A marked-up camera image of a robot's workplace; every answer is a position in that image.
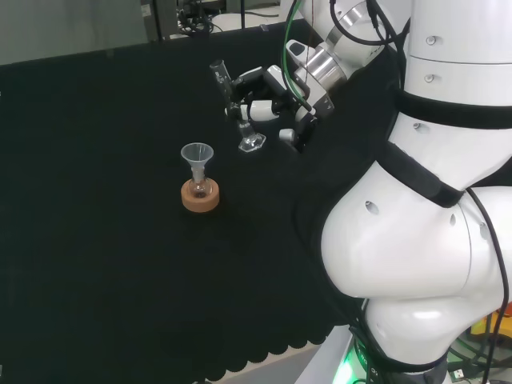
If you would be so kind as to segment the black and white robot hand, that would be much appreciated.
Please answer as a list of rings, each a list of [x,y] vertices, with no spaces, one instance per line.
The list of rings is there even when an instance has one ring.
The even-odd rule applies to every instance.
[[[225,115],[235,122],[242,136],[240,151],[261,149],[266,136],[255,126],[275,121],[284,113],[294,118],[295,125],[281,129],[278,137],[296,151],[303,151],[317,124],[334,111],[329,91],[321,83],[320,74],[314,72],[314,65],[322,58],[333,62],[322,46],[313,48],[289,40],[280,66],[259,66],[232,79],[224,61],[210,65],[225,100]]]

